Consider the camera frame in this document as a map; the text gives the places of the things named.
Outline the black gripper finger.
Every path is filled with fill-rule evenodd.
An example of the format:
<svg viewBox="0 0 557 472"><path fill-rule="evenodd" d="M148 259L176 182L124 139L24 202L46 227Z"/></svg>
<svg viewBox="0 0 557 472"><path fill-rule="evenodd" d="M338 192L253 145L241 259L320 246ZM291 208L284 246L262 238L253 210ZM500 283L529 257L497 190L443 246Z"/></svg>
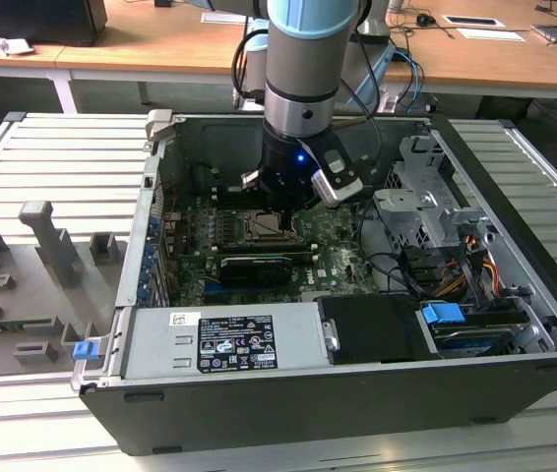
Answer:
<svg viewBox="0 0 557 472"><path fill-rule="evenodd" d="M290 231L294 232L295 231L294 222L295 222L295 219L298 216L298 214L301 213L302 211L308 211L308 210L312 209L313 207L318 205L321 201L322 201L322 199L320 197L313 197L309 201L307 201L307 202L303 203L302 205L300 205L299 207L293 209L290 212L290 215L289 215L288 229Z"/></svg>
<svg viewBox="0 0 557 472"><path fill-rule="evenodd" d="M278 228L288 229L288 193L280 175L259 168L241 176L241 187L258 208L278 214Z"/></svg>

